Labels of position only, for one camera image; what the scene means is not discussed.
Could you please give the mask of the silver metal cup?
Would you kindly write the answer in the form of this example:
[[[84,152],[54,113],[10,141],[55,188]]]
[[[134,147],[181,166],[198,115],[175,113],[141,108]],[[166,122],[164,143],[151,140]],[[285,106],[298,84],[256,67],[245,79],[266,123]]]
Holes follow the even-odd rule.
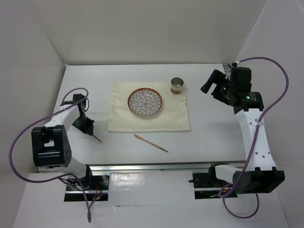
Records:
[[[175,95],[181,94],[184,88],[184,81],[179,78],[175,77],[171,80],[171,92]]]

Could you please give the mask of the cream cloth napkin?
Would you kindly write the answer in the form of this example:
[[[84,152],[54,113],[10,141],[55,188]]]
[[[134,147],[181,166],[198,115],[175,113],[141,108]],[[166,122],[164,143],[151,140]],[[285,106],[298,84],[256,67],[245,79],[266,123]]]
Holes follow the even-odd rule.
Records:
[[[149,117],[139,117],[128,107],[130,94],[140,88],[150,88],[162,97],[160,111]],[[190,122],[185,90],[170,91],[170,82],[114,82],[107,130],[110,133],[187,132]]]

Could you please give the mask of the floral patterned plate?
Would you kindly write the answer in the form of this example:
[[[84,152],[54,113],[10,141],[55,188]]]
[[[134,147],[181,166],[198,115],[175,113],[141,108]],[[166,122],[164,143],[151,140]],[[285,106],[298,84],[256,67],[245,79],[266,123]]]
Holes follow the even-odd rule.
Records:
[[[127,100],[129,110],[139,117],[157,114],[163,104],[162,96],[152,88],[139,88],[131,92]]]

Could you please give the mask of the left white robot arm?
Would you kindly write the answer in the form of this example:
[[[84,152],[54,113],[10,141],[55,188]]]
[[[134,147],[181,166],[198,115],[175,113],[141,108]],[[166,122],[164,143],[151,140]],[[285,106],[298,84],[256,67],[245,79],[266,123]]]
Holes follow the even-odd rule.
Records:
[[[84,190],[93,186],[92,171],[87,164],[72,156],[67,131],[73,126],[83,134],[94,134],[94,120],[86,116],[86,100],[84,95],[74,94],[71,101],[61,103],[61,113],[54,115],[44,126],[31,131],[35,166],[74,174],[78,186]]]

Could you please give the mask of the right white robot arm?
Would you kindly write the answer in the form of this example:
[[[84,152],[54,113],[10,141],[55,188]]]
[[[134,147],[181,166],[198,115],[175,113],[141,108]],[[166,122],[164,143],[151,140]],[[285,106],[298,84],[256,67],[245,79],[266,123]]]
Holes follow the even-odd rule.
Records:
[[[264,104],[259,92],[251,90],[251,70],[233,67],[227,76],[214,70],[201,87],[216,100],[233,107],[244,141],[246,162],[242,169],[228,164],[215,164],[207,175],[208,183],[218,186],[231,184],[237,194],[271,193],[285,180],[284,171],[277,169],[268,145],[263,118]]]

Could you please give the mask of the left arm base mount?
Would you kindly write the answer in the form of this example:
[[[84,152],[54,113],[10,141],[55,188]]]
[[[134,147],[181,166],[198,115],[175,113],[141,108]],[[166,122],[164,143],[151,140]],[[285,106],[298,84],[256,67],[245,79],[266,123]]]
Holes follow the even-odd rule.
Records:
[[[93,175],[90,182],[81,179],[88,202],[108,201],[110,174]],[[85,201],[83,191],[78,182],[73,178],[61,178],[66,185],[64,202]]]

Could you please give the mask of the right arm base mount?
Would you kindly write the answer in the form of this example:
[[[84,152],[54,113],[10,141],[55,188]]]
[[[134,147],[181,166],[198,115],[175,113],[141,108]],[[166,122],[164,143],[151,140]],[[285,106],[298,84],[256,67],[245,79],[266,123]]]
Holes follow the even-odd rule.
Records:
[[[215,166],[212,163],[207,172],[197,172],[192,174],[189,183],[193,184],[194,196],[196,200],[219,199],[218,193],[227,182],[216,178]]]

